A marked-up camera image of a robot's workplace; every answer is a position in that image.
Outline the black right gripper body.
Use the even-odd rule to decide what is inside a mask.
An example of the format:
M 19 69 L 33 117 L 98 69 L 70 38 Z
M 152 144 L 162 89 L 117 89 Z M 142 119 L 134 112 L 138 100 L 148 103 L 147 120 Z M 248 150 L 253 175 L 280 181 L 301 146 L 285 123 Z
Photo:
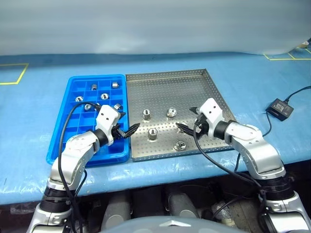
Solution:
M 203 113 L 200 113 L 194 122 L 193 137 L 199 140 L 203 135 L 208 135 L 208 131 L 207 118 Z

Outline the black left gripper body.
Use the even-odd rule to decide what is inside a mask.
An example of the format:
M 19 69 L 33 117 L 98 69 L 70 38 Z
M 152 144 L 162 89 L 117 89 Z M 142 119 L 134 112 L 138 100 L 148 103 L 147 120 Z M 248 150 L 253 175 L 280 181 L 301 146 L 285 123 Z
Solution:
M 126 138 L 126 133 L 121 130 L 120 124 L 112 127 L 111 134 L 114 139 Z

